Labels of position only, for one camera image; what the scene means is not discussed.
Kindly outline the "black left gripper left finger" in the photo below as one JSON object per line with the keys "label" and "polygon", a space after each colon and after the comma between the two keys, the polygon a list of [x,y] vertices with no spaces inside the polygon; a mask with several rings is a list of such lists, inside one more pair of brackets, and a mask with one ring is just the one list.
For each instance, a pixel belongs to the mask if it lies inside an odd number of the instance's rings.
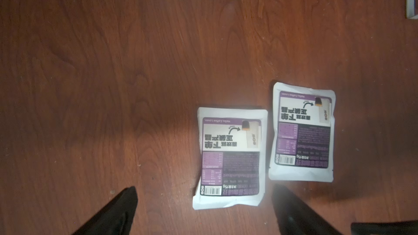
{"label": "black left gripper left finger", "polygon": [[129,235],[138,205],[134,186],[125,188],[97,212],[75,235]]}

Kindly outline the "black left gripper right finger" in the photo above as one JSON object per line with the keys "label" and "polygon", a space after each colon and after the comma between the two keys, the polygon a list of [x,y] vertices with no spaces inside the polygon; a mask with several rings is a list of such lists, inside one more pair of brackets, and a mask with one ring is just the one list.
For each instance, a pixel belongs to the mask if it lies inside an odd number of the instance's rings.
{"label": "black left gripper right finger", "polygon": [[340,232],[283,185],[276,184],[272,204],[282,235],[339,235]]}

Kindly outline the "purple coffee bag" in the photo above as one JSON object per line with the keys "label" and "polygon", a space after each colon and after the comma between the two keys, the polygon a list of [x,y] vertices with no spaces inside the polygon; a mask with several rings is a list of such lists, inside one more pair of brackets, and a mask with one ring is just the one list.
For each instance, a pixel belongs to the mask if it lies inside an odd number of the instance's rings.
{"label": "purple coffee bag", "polygon": [[258,206],[266,189],[268,112],[198,108],[201,175],[194,210]]}
{"label": "purple coffee bag", "polygon": [[270,180],[333,182],[335,103],[332,90],[274,84]]}

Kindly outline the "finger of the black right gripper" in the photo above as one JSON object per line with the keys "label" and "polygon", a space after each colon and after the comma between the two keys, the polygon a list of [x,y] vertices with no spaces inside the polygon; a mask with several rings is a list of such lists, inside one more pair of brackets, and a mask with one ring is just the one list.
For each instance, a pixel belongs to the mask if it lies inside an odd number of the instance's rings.
{"label": "finger of the black right gripper", "polygon": [[353,235],[417,235],[418,222],[352,223]]}

